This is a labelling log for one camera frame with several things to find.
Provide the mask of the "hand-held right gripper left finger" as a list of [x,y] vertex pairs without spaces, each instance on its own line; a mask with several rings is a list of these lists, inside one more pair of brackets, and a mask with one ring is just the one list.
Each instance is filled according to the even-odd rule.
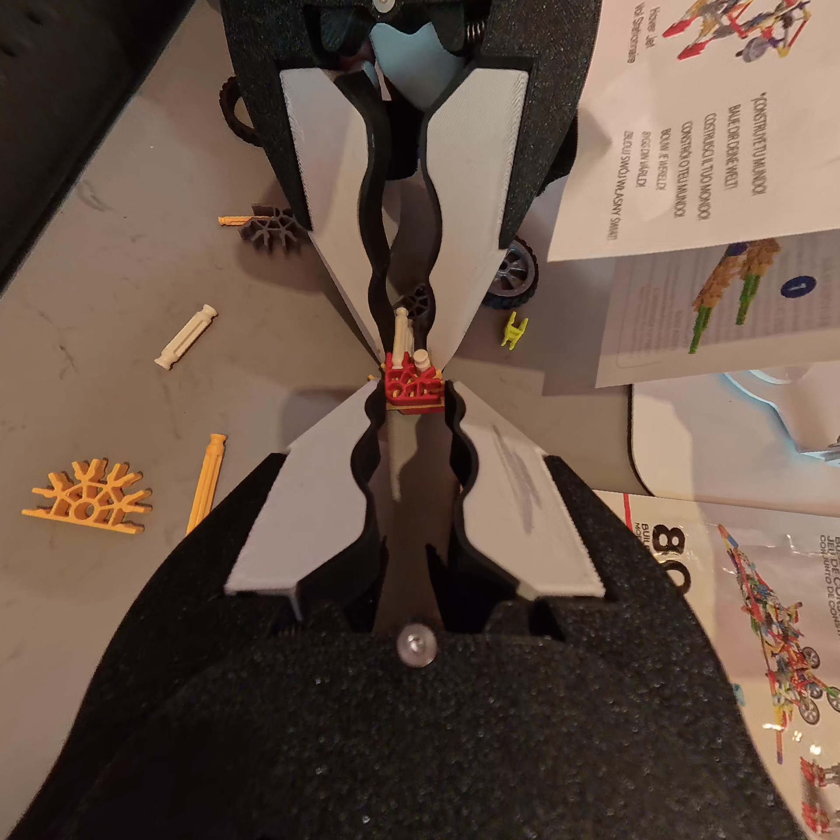
[[375,578],[379,532],[371,479],[381,460],[382,381],[368,381],[287,448],[224,585],[254,592],[356,597]]

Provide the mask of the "short white toy rod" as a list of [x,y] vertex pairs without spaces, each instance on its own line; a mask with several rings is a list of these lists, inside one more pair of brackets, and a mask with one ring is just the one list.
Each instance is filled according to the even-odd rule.
[[165,345],[154,363],[165,370],[170,370],[183,355],[193,346],[207,327],[217,317],[218,312],[210,305],[203,305],[201,310],[194,313],[184,327]]

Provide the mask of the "instruction sheet with model pictures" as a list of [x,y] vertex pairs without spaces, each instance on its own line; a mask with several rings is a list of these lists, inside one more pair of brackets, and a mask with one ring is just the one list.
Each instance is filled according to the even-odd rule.
[[839,227],[838,1],[610,1],[550,261]]

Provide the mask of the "black rubber tyre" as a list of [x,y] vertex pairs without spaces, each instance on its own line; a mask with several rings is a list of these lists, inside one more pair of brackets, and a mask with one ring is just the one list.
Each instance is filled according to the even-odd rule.
[[242,121],[237,113],[236,107],[241,99],[241,92],[236,76],[226,79],[218,93],[219,106],[222,111],[226,125],[232,133],[240,140],[257,148],[262,147],[259,133],[252,125]]

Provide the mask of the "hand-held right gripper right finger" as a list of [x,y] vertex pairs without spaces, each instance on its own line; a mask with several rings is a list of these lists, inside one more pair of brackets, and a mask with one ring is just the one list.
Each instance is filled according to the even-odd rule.
[[446,423],[467,558],[529,598],[604,598],[545,450],[461,382],[446,384]]

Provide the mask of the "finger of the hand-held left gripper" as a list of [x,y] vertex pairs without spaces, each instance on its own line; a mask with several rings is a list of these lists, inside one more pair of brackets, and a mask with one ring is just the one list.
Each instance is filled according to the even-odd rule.
[[310,238],[379,362],[393,340],[385,280],[394,222],[385,214],[391,124],[372,67],[283,70],[280,84]]
[[433,364],[455,355],[507,252],[501,225],[528,84],[526,70],[472,66],[428,115],[423,174],[440,212]]

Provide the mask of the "long yellow toy rod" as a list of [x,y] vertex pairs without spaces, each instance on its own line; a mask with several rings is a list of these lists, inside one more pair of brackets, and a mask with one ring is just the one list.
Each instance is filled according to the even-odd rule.
[[190,534],[208,516],[213,507],[226,441],[225,434],[211,434],[209,438],[196,484],[186,535]]

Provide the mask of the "grey connector with yellow rod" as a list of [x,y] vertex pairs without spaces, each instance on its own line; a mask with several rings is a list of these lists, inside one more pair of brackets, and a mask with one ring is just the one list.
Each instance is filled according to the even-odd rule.
[[308,231],[299,225],[290,208],[265,204],[251,205],[251,215],[238,231],[243,241],[267,253],[277,248],[285,254],[299,250],[308,238]]

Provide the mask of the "yellow half-round connector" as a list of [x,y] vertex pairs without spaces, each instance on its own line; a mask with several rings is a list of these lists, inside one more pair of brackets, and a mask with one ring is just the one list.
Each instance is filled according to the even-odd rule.
[[74,461],[72,475],[49,473],[49,486],[32,489],[49,502],[47,506],[22,510],[31,518],[84,526],[107,532],[137,534],[144,525],[130,519],[152,510],[147,502],[151,489],[136,490],[142,480],[128,463],[111,465],[107,458]]

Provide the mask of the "dark dotted surface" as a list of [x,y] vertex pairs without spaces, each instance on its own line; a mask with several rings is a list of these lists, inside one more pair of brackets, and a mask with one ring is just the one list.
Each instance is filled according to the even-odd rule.
[[3,289],[192,5],[1,2]]

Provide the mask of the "colourful construction toy bag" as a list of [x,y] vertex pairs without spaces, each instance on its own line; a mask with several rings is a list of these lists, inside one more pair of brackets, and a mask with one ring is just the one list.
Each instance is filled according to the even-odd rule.
[[808,838],[839,835],[838,518],[596,494],[677,585]]

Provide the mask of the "grey toy wheel with tyre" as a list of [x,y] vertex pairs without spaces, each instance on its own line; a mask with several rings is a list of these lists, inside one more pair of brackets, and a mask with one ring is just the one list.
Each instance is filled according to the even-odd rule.
[[513,239],[482,299],[484,308],[512,311],[530,301],[539,284],[539,262],[528,243]]

